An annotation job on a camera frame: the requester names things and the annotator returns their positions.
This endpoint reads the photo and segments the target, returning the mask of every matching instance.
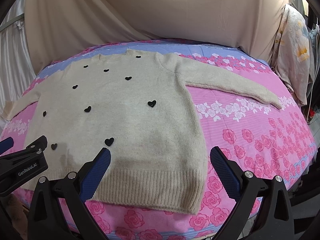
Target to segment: blue gripper pad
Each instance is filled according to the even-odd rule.
[[[111,153],[108,149],[95,161],[92,168],[89,170],[81,183],[80,198],[83,202],[91,199],[96,192],[96,189],[102,180],[103,175],[106,173],[111,162]]]
[[[229,198],[232,198],[238,202],[241,197],[241,183],[229,167],[227,163],[228,159],[221,151],[219,152],[216,148],[212,148],[210,152],[210,161]]]
[[[0,142],[0,155],[13,147],[13,139],[8,137]]]

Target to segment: white satin curtain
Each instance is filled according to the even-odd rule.
[[[1,25],[24,13],[24,4],[25,0],[16,0]],[[5,101],[21,97],[35,77],[24,19],[21,19],[0,32],[0,113]],[[5,125],[6,121],[0,117],[0,134]]]

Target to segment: cream knit sweater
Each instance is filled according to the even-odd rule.
[[[93,199],[195,214],[208,153],[186,85],[281,108],[275,94],[228,70],[176,54],[128,49],[71,63],[18,101],[7,102],[2,116],[11,120],[38,101],[25,145],[41,135],[48,138],[49,169],[41,176],[59,179],[78,171],[106,147],[105,139],[114,138],[108,147],[111,165]],[[33,190],[39,177],[23,187]]]

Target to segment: bed sheet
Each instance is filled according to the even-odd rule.
[[[72,61],[95,54],[123,53],[127,48],[173,52],[207,64],[233,71],[249,78],[278,95],[282,110],[217,90],[188,87],[200,120],[207,146],[208,176],[201,207],[196,215],[118,206],[89,200],[86,205],[109,239],[122,240],[189,240],[214,235],[232,211],[235,201],[229,199],[209,161],[210,149],[219,146],[228,159],[257,177],[283,177],[290,188],[308,166],[316,144],[305,119],[287,88],[263,61],[247,56],[239,49],[199,44],[185,40],[155,40],[96,46],[63,62],[46,67],[25,91],[27,93],[46,77],[63,70]],[[11,136],[11,153],[21,150],[37,103],[28,106],[9,122],[1,136]],[[33,191],[17,189],[15,194],[27,206]],[[257,199],[251,215],[259,209]],[[65,200],[60,200],[69,226],[77,230]]]

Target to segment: metal bolt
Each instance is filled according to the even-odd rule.
[[[281,176],[279,176],[279,175],[277,175],[277,176],[276,176],[276,181],[281,182],[281,181],[282,181],[282,177],[281,177]]]
[[[39,179],[39,182],[40,182],[40,183],[44,183],[44,182],[45,182],[45,177],[41,177],[41,178]]]
[[[70,172],[70,173],[68,174],[68,178],[69,178],[69,179],[74,179],[76,176],[77,176],[77,174],[76,174],[75,172]]]
[[[253,173],[251,171],[246,171],[244,174],[245,174],[245,176],[247,178],[252,178],[253,177]]]

